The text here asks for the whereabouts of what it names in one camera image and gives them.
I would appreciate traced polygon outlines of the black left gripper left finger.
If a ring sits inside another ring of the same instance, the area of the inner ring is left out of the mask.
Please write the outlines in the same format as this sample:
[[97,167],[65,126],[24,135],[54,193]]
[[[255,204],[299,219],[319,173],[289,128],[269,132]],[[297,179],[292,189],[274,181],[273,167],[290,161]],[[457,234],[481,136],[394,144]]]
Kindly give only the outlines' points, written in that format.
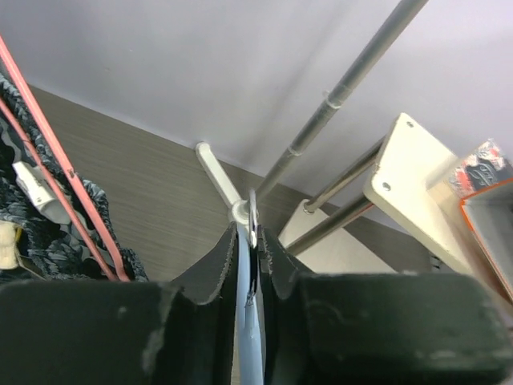
[[169,282],[18,281],[1,288],[4,384],[228,384],[238,236],[230,225]]

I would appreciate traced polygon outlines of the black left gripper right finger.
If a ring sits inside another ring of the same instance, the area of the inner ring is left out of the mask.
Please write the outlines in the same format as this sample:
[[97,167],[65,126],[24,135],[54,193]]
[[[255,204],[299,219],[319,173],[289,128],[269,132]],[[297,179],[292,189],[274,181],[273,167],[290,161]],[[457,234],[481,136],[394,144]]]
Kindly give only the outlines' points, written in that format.
[[317,274],[258,232],[267,384],[501,384],[512,342],[458,274]]

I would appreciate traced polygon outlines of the light blue hanger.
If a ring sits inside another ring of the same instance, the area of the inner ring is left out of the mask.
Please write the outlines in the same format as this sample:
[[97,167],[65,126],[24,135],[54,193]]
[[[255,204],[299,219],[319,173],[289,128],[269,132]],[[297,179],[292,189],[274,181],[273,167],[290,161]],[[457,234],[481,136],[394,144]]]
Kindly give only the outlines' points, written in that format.
[[248,195],[248,220],[238,225],[238,270],[236,289],[236,333],[240,382],[262,384],[265,377],[265,332],[261,326],[257,294],[260,267],[257,255],[257,199]]

